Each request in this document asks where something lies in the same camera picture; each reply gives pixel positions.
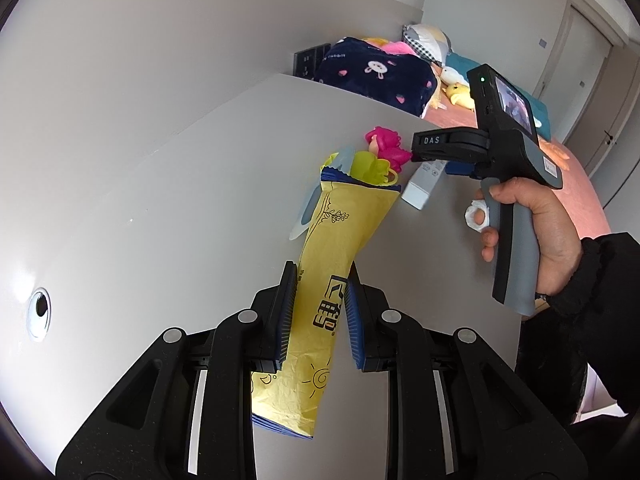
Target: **power outlet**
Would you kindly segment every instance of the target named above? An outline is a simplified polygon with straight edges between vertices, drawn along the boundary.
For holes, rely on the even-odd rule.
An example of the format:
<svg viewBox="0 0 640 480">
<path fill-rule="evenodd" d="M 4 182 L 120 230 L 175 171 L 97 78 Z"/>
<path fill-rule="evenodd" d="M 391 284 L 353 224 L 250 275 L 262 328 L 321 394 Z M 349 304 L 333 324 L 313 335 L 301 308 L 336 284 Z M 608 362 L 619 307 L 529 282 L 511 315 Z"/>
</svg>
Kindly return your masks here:
<svg viewBox="0 0 640 480">
<path fill-rule="evenodd" d="M 302 79 L 313 79 L 324 56 L 331 48 L 330 43 L 301 50 L 293 55 L 293 75 Z"/>
</svg>

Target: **table surface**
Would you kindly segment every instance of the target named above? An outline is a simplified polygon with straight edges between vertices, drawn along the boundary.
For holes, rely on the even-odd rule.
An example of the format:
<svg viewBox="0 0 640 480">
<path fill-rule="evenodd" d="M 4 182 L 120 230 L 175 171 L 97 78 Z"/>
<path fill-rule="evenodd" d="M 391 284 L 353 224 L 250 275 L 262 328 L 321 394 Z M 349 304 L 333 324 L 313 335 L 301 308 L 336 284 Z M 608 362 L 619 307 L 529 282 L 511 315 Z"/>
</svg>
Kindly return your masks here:
<svg viewBox="0 0 640 480">
<path fill-rule="evenodd" d="M 12 336 L 0 340 L 11 356 L 0 362 L 2 402 L 49 468 L 162 330 L 215 327 L 278 282 L 300 255 L 303 237 L 288 234 L 319 165 L 341 146 L 365 149 L 363 134 L 378 125 L 400 132 L 405 147 L 430 127 L 275 75 L 142 157 L 79 219 L 36 277 L 52 302 L 46 339 L 31 342 L 24 317 L 8 316 Z M 490 266 L 463 218 L 477 186 L 444 175 L 425 209 L 398 199 L 356 263 L 392 307 L 433 330 L 472 327 L 513 365 L 520 317 L 491 298 Z M 344 322 L 332 364 L 312 441 L 255 430 L 259 478 L 384 478 L 386 374 L 354 368 Z"/>
</svg>

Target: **yellow plush toy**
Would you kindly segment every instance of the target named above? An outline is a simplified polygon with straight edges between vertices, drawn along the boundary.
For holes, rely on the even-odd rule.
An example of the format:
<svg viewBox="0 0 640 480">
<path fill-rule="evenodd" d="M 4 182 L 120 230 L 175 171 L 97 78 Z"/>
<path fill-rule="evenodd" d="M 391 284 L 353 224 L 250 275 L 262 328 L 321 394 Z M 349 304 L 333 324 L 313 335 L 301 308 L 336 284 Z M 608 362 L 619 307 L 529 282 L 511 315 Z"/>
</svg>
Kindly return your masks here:
<svg viewBox="0 0 640 480">
<path fill-rule="evenodd" d="M 445 94 L 447 94 L 452 105 L 459 105 L 469 110 L 476 109 L 476 103 L 471 98 L 470 89 L 466 85 L 460 83 L 449 85 L 445 90 Z"/>
<path fill-rule="evenodd" d="M 387 43 L 391 43 L 389 40 L 385 40 L 385 38 L 362 38 L 362 41 L 366 41 L 367 43 L 377 47 L 385 46 Z"/>
</svg>

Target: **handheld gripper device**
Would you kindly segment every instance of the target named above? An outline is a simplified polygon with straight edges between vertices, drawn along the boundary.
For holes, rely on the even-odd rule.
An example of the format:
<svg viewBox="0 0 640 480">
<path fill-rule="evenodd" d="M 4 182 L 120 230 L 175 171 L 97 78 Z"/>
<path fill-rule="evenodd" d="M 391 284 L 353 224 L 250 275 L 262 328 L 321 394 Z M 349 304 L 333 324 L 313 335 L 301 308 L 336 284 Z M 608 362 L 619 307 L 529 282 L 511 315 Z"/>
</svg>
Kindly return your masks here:
<svg viewBox="0 0 640 480">
<path fill-rule="evenodd" d="M 535 308 L 540 260 L 532 214 L 520 204 L 496 202 L 488 189 L 516 176 L 561 189 L 562 173 L 540 150 L 526 97 L 487 64 L 470 70 L 467 77 L 476 102 L 478 127 L 416 133 L 412 160 L 454 160 L 473 165 L 470 176 L 481 179 L 489 224 L 500 233 L 493 297 L 530 316 Z"/>
</svg>

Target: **hand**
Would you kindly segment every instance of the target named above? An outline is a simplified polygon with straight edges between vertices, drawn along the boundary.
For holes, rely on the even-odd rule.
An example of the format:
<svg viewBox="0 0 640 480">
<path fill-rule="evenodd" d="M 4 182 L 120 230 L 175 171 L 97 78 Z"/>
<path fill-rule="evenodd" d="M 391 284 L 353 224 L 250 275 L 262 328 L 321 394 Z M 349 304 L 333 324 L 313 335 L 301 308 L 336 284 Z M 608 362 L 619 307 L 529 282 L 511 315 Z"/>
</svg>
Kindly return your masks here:
<svg viewBox="0 0 640 480">
<path fill-rule="evenodd" d="M 489 192 L 498 202 L 518 202 L 531 209 L 533 229 L 540 245 L 536 291 L 548 296 L 558 294 L 569 283 L 582 257 L 580 238 L 564 206 L 550 188 L 527 178 L 512 178 L 503 184 L 492 186 Z M 482 190 L 479 189 L 476 200 L 483 198 Z M 476 211 L 474 220 L 481 224 L 484 212 Z M 482 243 L 482 258 L 490 262 L 494 259 L 498 244 L 498 231 L 492 227 L 485 228 L 482 231 Z"/>
</svg>

